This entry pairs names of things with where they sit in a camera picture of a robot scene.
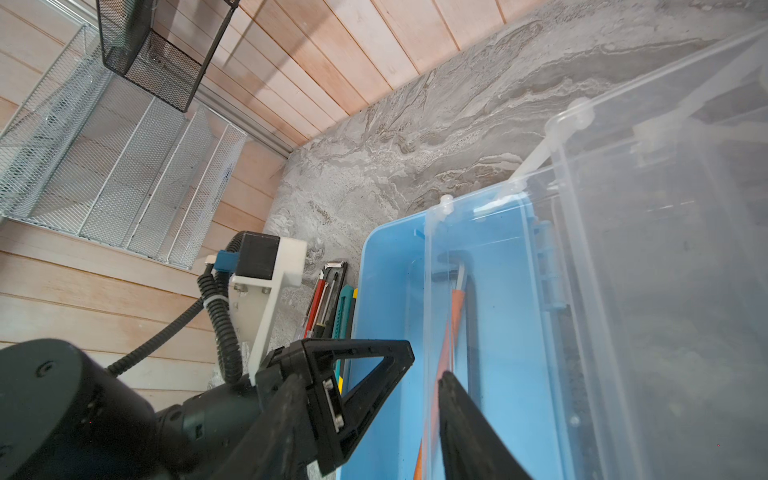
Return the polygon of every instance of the plastic hinge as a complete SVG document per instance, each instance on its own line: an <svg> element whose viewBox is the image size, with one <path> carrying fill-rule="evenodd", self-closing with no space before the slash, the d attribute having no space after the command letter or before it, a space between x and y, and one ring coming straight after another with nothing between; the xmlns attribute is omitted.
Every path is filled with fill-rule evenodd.
<svg viewBox="0 0 768 480"><path fill-rule="evenodd" d="M216 255L216 263L214 263L214 268L217 272L235 273L237 262L239 260L240 252L227 252L226 250L220 250Z"/></svg>
<svg viewBox="0 0 768 480"><path fill-rule="evenodd" d="M562 275L552 243L552 222L544 220L533 225L536 260L539 265L538 279L544 310L562 310L566 307L563 295Z"/></svg>

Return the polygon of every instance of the orange handle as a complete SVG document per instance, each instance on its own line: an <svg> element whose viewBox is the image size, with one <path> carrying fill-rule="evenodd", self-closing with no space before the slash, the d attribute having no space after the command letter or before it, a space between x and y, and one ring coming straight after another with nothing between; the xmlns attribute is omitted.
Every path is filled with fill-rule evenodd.
<svg viewBox="0 0 768 480"><path fill-rule="evenodd" d="M445 326L445 338L442 341L440 350L440 360L437 363L437 376L435 378L435 391L432 394L432 418L430 432L435 431L437 425L437 380L442 377L446 370L453 369L453 350L456 345L458 329L462 325L462 307L464 306L465 293L462 290L451 291L451 323ZM419 457L416 459L416 469L413 472L413 480L422 480L422 450L424 449L424 440L419 445Z"/></svg>
<svg viewBox="0 0 768 480"><path fill-rule="evenodd" d="M312 327L315 326L315 315L317 314L317 309L320 306L320 297L323 295L323 288L325 288L325 286L325 280L317 280L317 286L315 286L315 296L312 298L312 306L310 307L310 315L306 319L304 338L310 334Z"/></svg>

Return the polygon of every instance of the wire mesh basket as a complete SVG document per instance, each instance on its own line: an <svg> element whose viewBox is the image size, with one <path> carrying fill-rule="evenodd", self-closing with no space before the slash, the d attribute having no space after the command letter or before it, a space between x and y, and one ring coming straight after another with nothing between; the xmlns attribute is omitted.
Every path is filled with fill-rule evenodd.
<svg viewBox="0 0 768 480"><path fill-rule="evenodd" d="M157 0L97 0L104 66L186 112L240 0L224 2L229 11L203 63L152 28Z"/></svg>
<svg viewBox="0 0 768 480"><path fill-rule="evenodd" d="M9 122L0 213L191 268L247 136L112 74L99 50L81 28Z"/></svg>

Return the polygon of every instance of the blue clip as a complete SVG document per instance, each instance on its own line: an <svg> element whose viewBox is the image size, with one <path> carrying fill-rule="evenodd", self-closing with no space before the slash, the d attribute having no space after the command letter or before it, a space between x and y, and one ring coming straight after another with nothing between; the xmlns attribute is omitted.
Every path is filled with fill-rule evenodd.
<svg viewBox="0 0 768 480"><path fill-rule="evenodd" d="M226 250L219 250L219 253L216 255L216 263L214 263L214 268L217 272L235 273L238 260L240 260L240 252L227 252Z"/></svg>

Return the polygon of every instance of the blue plastic bin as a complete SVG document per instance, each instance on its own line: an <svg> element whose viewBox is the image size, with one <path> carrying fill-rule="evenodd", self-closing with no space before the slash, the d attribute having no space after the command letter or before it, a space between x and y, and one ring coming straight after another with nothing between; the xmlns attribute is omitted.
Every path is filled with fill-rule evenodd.
<svg viewBox="0 0 768 480"><path fill-rule="evenodd" d="M413 476L424 428L424 219L425 213L420 213L382 225L362 249L353 338L407 339L415 362L342 467L345 480ZM352 361L345 390L365 378L378 361Z"/></svg>
<svg viewBox="0 0 768 480"><path fill-rule="evenodd" d="M486 204L496 190L481 190L455 204ZM550 223L539 221L525 195L480 221L472 208L459 208L443 221L434 221L434 215L428 211L383 225L363 248L353 337L407 339L415 362L343 466L341 478L413 477L429 415L425 393L431 396L450 321L455 275L450 275L446 253L456 251L466 260L470 281L454 372L536 479L570 478L562 458L570 449L562 445L568 439L561 389L552 385L559 382L559 360L548 311L557 305L539 291L552 277ZM468 323L470 303L474 313ZM349 385L377 362L353 362ZM425 469L425 478L443 478L438 445L432 445Z"/></svg>

